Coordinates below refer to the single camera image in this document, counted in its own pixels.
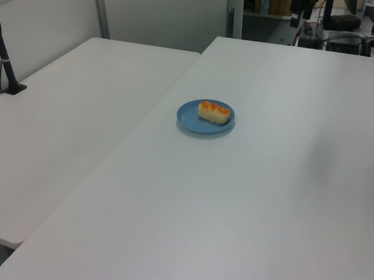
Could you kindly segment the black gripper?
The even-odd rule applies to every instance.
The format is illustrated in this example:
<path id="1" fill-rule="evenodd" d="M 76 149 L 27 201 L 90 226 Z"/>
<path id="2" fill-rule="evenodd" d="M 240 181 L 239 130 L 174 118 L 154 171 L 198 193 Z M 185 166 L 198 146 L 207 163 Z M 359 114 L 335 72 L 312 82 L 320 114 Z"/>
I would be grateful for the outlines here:
<path id="1" fill-rule="evenodd" d="M 290 26 L 297 28 L 300 23 L 300 16 L 305 20 L 311 19 L 314 5 L 319 0 L 292 0 L 290 3 L 290 11 L 292 12 L 290 18 Z"/>

